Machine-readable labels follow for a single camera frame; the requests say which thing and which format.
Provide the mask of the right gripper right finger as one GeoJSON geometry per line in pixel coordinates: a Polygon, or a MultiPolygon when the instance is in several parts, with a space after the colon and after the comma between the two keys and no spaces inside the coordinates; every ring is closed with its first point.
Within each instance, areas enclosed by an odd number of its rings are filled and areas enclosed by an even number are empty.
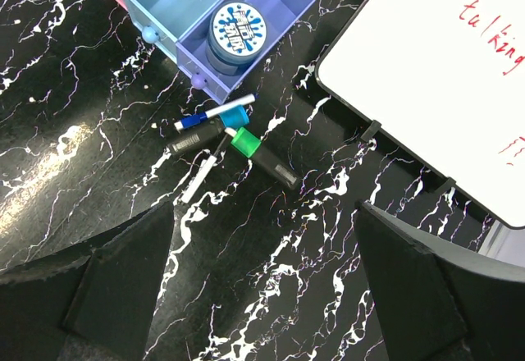
{"type": "Polygon", "coordinates": [[[524,269],[370,203],[354,232],[391,360],[522,360],[524,269]]]}

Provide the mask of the black white marker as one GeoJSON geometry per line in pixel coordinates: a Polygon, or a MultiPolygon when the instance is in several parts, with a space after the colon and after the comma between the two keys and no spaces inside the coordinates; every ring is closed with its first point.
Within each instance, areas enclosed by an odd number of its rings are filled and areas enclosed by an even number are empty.
{"type": "Polygon", "coordinates": [[[224,155],[225,151],[230,146],[231,141],[236,136],[236,134],[237,130],[233,128],[228,127],[225,129],[225,136],[217,146],[217,149],[208,157],[204,164],[199,168],[198,173],[196,174],[194,179],[189,183],[189,186],[185,190],[185,192],[182,194],[180,198],[180,201],[182,203],[189,203],[189,201],[194,197],[195,193],[197,192],[201,184],[205,181],[209,172],[212,170],[219,158],[224,155]]]}

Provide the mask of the four-compartment colourful organizer tray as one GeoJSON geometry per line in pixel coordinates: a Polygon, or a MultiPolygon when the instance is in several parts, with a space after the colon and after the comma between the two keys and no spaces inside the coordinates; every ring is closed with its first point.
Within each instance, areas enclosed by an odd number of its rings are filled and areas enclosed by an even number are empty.
{"type": "Polygon", "coordinates": [[[224,103],[248,73],[317,0],[116,0],[129,13],[145,42],[157,46],[216,103],[224,103]],[[268,36],[254,62],[236,75],[216,71],[206,56],[212,14],[225,2],[255,6],[267,22],[268,36]]]}

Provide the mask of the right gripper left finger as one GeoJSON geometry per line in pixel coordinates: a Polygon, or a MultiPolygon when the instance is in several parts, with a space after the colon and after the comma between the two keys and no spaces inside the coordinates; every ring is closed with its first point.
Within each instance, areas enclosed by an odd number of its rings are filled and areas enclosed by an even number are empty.
{"type": "Polygon", "coordinates": [[[1,275],[1,358],[56,360],[76,337],[140,360],[175,220],[171,203],[1,275]]]}

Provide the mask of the blue capped marker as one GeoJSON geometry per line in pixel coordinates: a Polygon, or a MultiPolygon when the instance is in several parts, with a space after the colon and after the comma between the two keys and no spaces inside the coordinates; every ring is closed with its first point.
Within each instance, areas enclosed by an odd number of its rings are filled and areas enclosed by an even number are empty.
{"type": "Polygon", "coordinates": [[[213,117],[200,113],[183,118],[176,123],[180,132],[167,147],[172,155],[181,155],[201,148],[218,137],[226,128],[239,129],[249,124],[249,116],[243,106],[233,107],[213,117]]]}

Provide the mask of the green black marker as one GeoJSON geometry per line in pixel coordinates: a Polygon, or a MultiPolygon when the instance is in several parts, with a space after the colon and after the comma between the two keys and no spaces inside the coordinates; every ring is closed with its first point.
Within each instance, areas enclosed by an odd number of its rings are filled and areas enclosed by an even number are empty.
{"type": "Polygon", "coordinates": [[[225,128],[231,137],[231,145],[247,159],[261,167],[268,175],[294,190],[299,184],[299,176],[277,157],[263,142],[244,127],[234,130],[225,128]]]}

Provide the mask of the round blue tape tin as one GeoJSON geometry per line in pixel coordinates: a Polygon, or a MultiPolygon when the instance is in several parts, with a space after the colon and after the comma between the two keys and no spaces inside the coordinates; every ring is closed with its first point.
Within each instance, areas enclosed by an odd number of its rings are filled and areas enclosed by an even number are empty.
{"type": "Polygon", "coordinates": [[[267,22],[255,6],[225,2],[209,22],[207,59],[223,75],[243,73],[263,50],[267,36],[267,22]]]}

